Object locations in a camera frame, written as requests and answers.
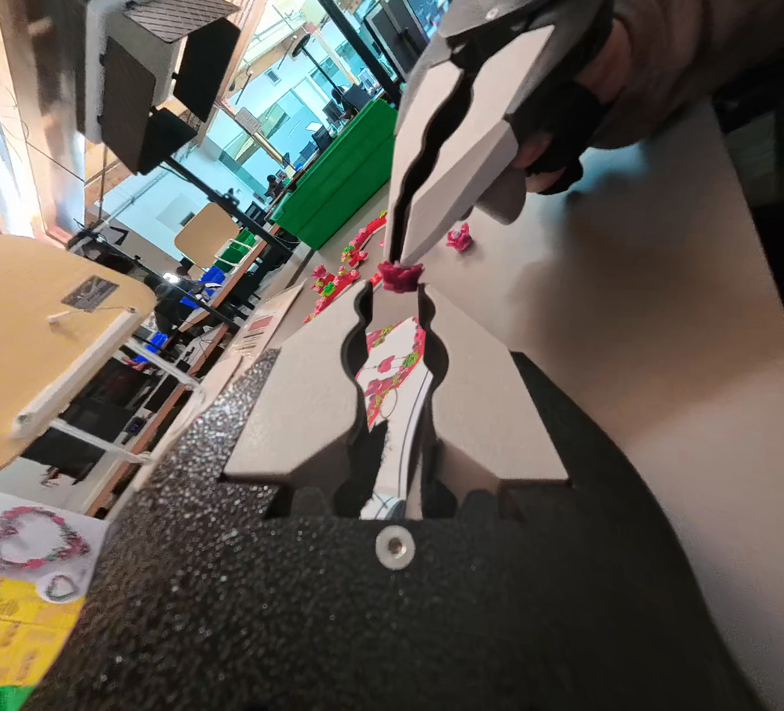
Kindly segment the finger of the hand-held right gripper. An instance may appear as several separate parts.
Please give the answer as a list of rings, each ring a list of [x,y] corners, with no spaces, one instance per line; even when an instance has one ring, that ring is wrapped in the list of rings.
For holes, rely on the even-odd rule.
[[[387,220],[387,258],[401,260],[417,193],[433,173],[443,144],[466,117],[472,79],[451,61],[428,68],[398,117]]]
[[[536,88],[537,80],[527,88],[526,78],[554,29],[547,24],[522,32],[486,59],[477,72],[460,68],[451,58],[428,67],[420,63],[425,73],[451,61],[472,79],[472,97],[465,119],[441,147],[433,173],[414,198],[400,264],[420,263],[517,154],[520,146],[511,119]],[[406,108],[417,87],[409,84]]]

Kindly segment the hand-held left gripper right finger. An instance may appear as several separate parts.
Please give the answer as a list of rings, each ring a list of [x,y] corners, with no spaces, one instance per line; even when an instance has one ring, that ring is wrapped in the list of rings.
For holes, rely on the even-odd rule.
[[[422,518],[451,518],[476,491],[498,499],[568,472],[507,346],[431,285],[418,289],[433,382],[419,421]]]

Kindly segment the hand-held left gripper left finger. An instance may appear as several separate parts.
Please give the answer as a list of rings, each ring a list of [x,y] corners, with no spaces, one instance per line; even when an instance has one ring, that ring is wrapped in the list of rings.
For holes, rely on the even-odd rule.
[[[373,286],[345,296],[278,349],[223,476],[276,485],[290,502],[307,489],[337,516],[358,518],[379,475],[387,422],[369,427],[356,377],[368,359]]]

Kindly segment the person's right forearm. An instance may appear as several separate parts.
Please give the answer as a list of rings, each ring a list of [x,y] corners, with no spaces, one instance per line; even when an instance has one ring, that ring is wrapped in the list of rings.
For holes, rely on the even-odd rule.
[[[591,141],[616,149],[749,69],[780,57],[783,0],[615,0],[630,72]]]

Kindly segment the open lego instruction booklet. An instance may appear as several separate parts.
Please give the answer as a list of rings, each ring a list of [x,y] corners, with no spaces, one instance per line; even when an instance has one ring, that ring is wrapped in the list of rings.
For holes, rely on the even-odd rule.
[[[356,380],[365,396],[368,430],[386,430],[374,490],[363,520],[388,520],[403,507],[419,416],[432,375],[423,363],[426,333],[417,317],[367,334],[367,361]]]

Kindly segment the yellow lego box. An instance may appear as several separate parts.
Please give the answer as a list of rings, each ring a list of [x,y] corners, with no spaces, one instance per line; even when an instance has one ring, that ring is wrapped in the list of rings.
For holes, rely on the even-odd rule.
[[[102,520],[1,494],[1,685],[36,686],[53,665],[106,533]]]

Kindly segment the white printed paper sheet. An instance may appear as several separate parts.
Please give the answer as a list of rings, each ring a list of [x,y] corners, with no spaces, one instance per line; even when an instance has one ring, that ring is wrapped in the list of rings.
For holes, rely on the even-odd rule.
[[[257,307],[227,349],[230,356],[254,358],[263,353],[303,290],[294,285]]]

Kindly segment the black computer monitor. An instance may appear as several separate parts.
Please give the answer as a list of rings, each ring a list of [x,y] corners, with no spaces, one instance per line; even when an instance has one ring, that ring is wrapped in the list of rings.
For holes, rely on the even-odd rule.
[[[408,0],[378,0],[362,19],[397,77],[407,83],[429,40]]]

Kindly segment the black pole with ribbed disc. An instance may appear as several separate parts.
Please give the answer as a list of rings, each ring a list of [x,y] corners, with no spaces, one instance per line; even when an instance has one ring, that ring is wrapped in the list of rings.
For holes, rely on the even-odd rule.
[[[392,79],[389,73],[377,60],[376,55],[372,49],[365,44],[358,32],[352,27],[347,17],[340,10],[335,0],[317,0],[324,8],[328,17],[332,20],[338,30],[346,38],[348,43],[355,49],[361,59],[367,65],[367,68],[374,75],[379,82],[387,98],[394,106],[398,106],[401,102],[401,89],[399,83]]]

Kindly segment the wooden tilting stand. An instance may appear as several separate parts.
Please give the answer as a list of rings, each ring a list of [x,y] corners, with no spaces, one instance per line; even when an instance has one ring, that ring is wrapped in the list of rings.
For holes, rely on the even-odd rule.
[[[240,231],[235,219],[211,202],[182,227],[173,244],[195,266],[206,270]]]
[[[65,249],[1,236],[1,467],[53,427],[156,306],[153,290]]]

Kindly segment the grey overhead panel on pole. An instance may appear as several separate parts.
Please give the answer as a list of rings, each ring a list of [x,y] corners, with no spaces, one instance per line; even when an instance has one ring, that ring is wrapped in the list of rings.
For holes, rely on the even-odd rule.
[[[226,0],[77,0],[83,56],[77,128],[133,175],[164,165],[283,256],[285,242],[209,187],[174,155],[198,131],[164,104],[174,98],[208,122],[240,37]]]

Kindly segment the red lego heart frame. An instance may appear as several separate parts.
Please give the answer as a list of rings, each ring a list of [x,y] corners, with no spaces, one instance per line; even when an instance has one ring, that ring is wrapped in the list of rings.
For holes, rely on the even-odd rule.
[[[341,253],[340,261],[342,265],[354,269],[361,263],[364,263],[369,256],[367,251],[368,242],[378,231],[384,229],[386,225],[387,210],[384,210],[379,216],[369,221],[366,226],[360,228]]]

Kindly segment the large dark air duct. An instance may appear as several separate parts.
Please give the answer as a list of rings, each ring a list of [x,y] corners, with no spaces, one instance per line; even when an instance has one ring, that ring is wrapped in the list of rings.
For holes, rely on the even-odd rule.
[[[66,244],[84,220],[85,140],[76,125],[76,0],[2,0],[2,101],[32,232]]]

